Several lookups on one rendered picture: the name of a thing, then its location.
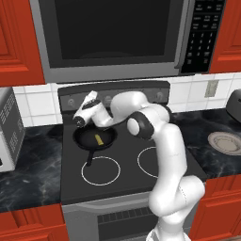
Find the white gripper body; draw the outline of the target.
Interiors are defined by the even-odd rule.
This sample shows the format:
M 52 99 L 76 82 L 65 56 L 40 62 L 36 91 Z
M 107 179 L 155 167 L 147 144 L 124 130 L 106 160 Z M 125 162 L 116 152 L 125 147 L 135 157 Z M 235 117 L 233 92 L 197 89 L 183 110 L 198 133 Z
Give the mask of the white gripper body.
M 86 97 L 84 102 L 82 103 L 83 107 L 93 107 L 99 103 L 99 100 L 97 99 L 98 92 L 97 91 L 91 91 Z

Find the black frying pan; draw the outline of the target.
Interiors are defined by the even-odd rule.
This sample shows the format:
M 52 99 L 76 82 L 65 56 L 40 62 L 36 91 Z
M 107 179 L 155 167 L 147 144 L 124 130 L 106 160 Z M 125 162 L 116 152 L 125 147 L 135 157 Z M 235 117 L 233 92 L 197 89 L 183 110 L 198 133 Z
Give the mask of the black frying pan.
M 104 145 L 99 146 L 95 135 L 99 135 Z M 94 124 L 90 124 L 85 128 L 77 128 L 72 138 L 75 144 L 82 150 L 88 151 L 88 159 L 86 165 L 91 166 L 93 155 L 98 151 L 109 148 L 118 136 L 114 128 L 100 129 Z

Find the dark glass microwave door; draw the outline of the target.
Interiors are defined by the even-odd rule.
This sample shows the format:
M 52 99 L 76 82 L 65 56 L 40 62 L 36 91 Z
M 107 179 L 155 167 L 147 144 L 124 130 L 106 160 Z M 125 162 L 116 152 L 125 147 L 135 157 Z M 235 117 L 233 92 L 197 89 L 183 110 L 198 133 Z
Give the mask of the dark glass microwave door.
M 172 62 L 184 0 L 39 0 L 52 68 Z

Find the black stove with oven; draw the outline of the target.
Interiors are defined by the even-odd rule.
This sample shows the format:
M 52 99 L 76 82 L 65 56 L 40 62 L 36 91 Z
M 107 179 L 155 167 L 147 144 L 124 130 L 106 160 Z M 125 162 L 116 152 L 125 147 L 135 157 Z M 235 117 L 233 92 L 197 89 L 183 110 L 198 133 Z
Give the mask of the black stove with oven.
M 63 118 L 62 206 L 128 196 L 130 201 L 146 198 L 149 207 L 149 195 L 158 178 L 154 141 L 130 134 L 126 121 L 110 126 L 108 128 L 114 128 L 118 133 L 116 140 L 109 148 L 96 152 L 93 155 L 91 166 L 88 167 L 86 165 L 88 151 L 80 149 L 75 144 L 72 134 L 77 128 L 85 128 L 94 122 L 89 121 L 87 125 L 79 127 L 73 120 L 73 115 L 84 102 L 85 97 L 93 90 L 98 92 L 97 99 L 103 103 L 106 109 L 109 109 L 110 104 L 105 104 L 104 98 L 111 96 L 113 99 L 114 96 L 127 91 L 141 91 L 146 95 L 149 103 L 160 104 L 168 108 L 169 89 L 170 84 L 167 81 L 92 83 L 59 89 L 58 98 Z M 156 93 L 159 91 L 164 94 L 161 102 L 156 100 Z M 75 106 L 68 105 L 70 99 L 74 99 Z M 185 174 L 200 178 L 204 184 L 205 173 L 187 149 L 185 149 L 185 155 L 187 163 Z M 185 218 L 183 231 L 186 234 L 192 223 L 196 206 L 197 203 Z

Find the white toaster oven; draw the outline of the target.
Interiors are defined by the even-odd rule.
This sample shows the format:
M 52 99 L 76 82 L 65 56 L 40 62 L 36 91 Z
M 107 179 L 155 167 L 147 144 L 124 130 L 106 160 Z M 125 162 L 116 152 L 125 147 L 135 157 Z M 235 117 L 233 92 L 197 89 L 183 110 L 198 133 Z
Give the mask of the white toaster oven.
M 13 88 L 0 88 L 0 172 L 15 170 L 24 135 Z

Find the silver microwave oven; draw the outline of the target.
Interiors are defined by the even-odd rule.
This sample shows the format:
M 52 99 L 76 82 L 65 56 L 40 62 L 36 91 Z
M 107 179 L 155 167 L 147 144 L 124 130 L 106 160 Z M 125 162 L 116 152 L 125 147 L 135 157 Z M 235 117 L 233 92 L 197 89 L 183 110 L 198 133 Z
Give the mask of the silver microwave oven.
M 39 0 L 30 0 L 45 80 L 48 83 L 65 84 L 207 73 L 210 69 L 225 5 L 226 0 L 195 0 L 185 62 L 181 69 L 176 66 L 182 48 L 188 0 L 184 0 L 183 3 L 175 58 L 172 62 L 52 68 L 47 53 Z

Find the grey oven door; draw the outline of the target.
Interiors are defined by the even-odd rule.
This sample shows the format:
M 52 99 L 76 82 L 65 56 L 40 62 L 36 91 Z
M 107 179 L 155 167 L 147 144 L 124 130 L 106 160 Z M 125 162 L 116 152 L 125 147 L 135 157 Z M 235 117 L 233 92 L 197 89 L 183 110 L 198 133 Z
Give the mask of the grey oven door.
M 128 196 L 62 206 L 70 241 L 145 241 L 158 217 L 146 198 Z

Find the red drawer front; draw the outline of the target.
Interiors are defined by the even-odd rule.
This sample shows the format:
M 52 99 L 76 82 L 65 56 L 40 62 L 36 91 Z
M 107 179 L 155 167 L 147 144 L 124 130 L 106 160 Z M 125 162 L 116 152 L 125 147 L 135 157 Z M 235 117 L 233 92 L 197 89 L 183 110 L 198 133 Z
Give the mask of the red drawer front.
M 64 223 L 59 203 L 0 213 L 0 230 L 21 228 L 27 225 L 48 227 Z
M 241 174 L 208 179 L 203 201 L 241 201 Z

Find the grey round plate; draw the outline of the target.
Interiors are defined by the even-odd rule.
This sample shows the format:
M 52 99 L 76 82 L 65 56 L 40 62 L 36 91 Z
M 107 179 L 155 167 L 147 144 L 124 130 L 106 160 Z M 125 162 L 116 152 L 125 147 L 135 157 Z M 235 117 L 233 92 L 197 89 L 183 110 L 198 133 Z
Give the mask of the grey round plate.
M 241 155 L 241 137 L 227 132 L 214 132 L 208 136 L 209 144 L 220 153 Z

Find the black toaster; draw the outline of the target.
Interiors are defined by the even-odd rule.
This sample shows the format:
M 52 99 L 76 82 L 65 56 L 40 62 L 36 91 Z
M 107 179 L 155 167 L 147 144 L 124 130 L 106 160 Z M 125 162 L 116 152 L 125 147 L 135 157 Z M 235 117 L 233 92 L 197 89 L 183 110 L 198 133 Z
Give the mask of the black toaster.
M 232 92 L 226 104 L 226 111 L 241 123 L 241 88 Z

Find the red base cupboard door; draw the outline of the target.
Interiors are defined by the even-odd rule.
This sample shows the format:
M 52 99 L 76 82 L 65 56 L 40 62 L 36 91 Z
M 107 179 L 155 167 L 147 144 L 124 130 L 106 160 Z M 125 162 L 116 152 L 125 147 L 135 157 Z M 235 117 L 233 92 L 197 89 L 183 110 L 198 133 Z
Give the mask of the red base cupboard door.
M 0 234 L 0 241 L 69 241 L 66 225 Z
M 192 222 L 192 241 L 221 241 L 241 235 L 241 195 L 201 199 Z

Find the red wall cupboard door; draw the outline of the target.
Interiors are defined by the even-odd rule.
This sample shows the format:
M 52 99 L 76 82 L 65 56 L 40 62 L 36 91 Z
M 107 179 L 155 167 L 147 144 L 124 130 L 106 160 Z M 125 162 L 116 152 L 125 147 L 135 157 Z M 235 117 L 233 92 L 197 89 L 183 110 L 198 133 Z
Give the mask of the red wall cupboard door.
M 30 0 L 0 0 L 0 87 L 44 84 Z
M 241 0 L 226 0 L 209 73 L 241 72 Z

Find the grey wall socket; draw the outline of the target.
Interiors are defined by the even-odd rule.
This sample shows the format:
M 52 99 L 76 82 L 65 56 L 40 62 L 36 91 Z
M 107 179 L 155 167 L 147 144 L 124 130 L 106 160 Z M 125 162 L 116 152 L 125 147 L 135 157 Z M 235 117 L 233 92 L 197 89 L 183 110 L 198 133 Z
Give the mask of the grey wall socket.
M 210 80 L 207 84 L 206 91 L 205 91 L 205 98 L 214 97 L 217 91 L 218 81 L 217 80 Z

